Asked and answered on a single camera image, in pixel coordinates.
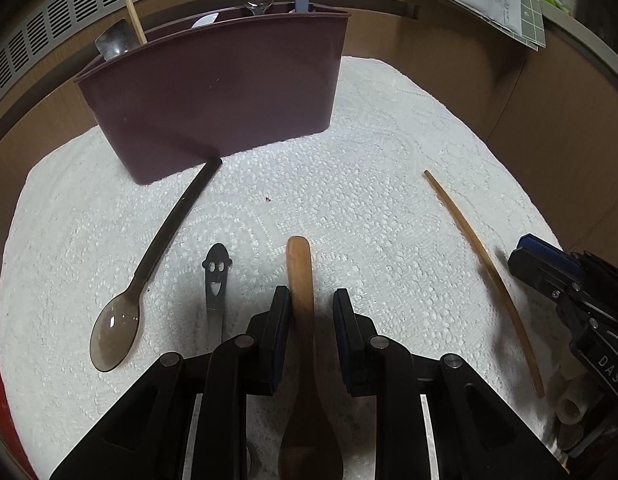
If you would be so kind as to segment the gloved right hand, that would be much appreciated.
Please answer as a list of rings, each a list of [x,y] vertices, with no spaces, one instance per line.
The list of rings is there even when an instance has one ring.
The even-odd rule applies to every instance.
[[[595,376],[572,359],[560,363],[552,393],[557,424],[557,446],[571,452],[593,429],[594,408],[604,392]]]

